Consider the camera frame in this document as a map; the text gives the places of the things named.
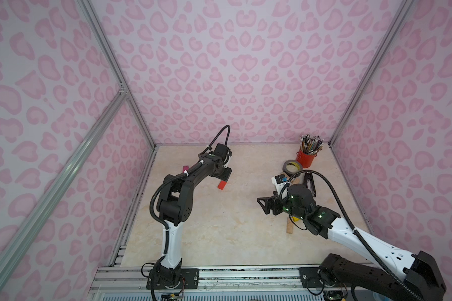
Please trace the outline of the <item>long natural wood block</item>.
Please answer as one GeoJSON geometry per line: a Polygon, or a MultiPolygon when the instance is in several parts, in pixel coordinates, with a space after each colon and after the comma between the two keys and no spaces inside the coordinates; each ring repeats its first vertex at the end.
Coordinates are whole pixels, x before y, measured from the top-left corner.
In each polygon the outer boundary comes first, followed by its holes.
{"type": "Polygon", "coordinates": [[[293,234],[294,233],[294,224],[291,220],[287,220],[286,224],[286,233],[287,234],[293,234]]]}

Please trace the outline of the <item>red block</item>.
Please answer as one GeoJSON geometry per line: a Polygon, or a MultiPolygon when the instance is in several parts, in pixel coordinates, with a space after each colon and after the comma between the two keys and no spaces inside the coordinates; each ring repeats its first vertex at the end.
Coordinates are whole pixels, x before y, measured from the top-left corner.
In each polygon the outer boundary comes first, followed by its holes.
{"type": "Polygon", "coordinates": [[[225,186],[227,185],[227,181],[221,181],[219,185],[217,186],[218,189],[223,190],[225,186]]]}

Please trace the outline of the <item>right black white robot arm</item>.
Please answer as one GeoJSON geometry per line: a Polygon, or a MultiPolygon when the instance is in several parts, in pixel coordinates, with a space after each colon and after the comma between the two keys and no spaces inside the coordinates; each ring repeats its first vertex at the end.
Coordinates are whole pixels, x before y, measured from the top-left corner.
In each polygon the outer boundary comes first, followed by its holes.
{"type": "Polygon", "coordinates": [[[330,253],[318,268],[325,285],[349,284],[390,300],[443,300],[446,284],[438,264],[428,253],[417,254],[395,247],[349,224],[339,213],[316,204],[312,192],[302,184],[257,198],[265,214],[286,213],[303,222],[313,235],[339,243],[361,255],[372,266],[354,263],[330,253]]]}

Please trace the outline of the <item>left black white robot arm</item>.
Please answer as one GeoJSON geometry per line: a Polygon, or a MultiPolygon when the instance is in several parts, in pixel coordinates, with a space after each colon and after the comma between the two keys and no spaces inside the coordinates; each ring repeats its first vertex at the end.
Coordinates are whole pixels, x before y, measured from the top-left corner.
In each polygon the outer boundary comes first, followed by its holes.
{"type": "Polygon", "coordinates": [[[149,272],[152,289],[173,288],[181,284],[183,224],[193,210],[195,188],[208,177],[227,182],[232,169],[227,144],[211,146],[198,155],[198,162],[177,175],[168,175],[149,203],[151,217],[163,227],[162,254],[149,272]]]}

